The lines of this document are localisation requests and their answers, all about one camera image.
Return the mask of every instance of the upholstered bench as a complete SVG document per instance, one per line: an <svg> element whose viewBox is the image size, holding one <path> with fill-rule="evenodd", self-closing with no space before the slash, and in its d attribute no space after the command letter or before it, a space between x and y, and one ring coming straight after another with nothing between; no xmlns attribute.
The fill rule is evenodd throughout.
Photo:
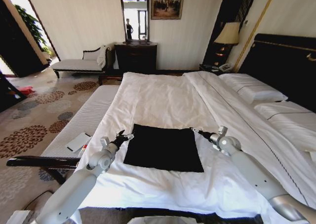
<svg viewBox="0 0 316 224"><path fill-rule="evenodd" d="M98 87L41 156L17 156L9 159L6 165L41 167L58 183L65 182L65 178L57 169L75 169L80 160L78 158L80 150L71 152L65 145L82 132L90 136L94 134L118 89L118 85Z"/></svg>
<svg viewBox="0 0 316 224"><path fill-rule="evenodd" d="M113 44L102 45L95 50L83 51L82 60L62 60L51 65L51 68L59 78L59 71L104 74L111 69L115 62L115 50Z"/></svg>

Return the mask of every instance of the floral rug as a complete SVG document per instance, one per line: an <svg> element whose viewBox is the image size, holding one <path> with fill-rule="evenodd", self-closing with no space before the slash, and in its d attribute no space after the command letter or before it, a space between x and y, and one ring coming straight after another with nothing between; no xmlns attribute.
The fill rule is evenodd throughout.
<svg viewBox="0 0 316 224"><path fill-rule="evenodd" d="M23 210L42 192L59 187L44 170L7 167L6 162L18 155L41 155L99 86L96 75L60 75L57 79L48 68L28 77L8 79L17 88L32 86L35 92L0 113L0 223L6 223L15 210ZM119 82L108 80L104 84Z"/></svg>

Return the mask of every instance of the green leaves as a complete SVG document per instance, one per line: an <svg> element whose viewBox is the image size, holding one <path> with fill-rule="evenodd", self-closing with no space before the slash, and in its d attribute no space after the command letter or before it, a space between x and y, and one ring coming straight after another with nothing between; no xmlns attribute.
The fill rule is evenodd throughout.
<svg viewBox="0 0 316 224"><path fill-rule="evenodd" d="M42 51L46 51L48 54L51 55L51 51L48 49L46 41L42 37L43 35L41 34L41 29L36 25L36 23L38 23L39 21L32 15L28 14L26 10L21 6L16 4L15 8L18 10L19 14L21 15L24 23L28 27L32 36L34 37L34 40L38 44L39 48Z"/></svg>

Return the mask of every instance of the black napkin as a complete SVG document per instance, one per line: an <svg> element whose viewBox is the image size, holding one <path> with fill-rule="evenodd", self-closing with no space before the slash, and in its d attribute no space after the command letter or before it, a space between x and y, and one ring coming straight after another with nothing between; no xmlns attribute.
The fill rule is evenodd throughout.
<svg viewBox="0 0 316 224"><path fill-rule="evenodd" d="M191 129L134 124L124 164L167 171L204 172Z"/></svg>

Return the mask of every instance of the wooden dresser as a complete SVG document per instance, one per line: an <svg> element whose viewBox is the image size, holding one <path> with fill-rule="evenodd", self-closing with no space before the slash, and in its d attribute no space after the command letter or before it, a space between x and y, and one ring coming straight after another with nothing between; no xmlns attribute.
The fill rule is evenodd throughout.
<svg viewBox="0 0 316 224"><path fill-rule="evenodd" d="M118 67L123 72L154 74L156 70L157 43L117 43L115 51Z"/></svg>

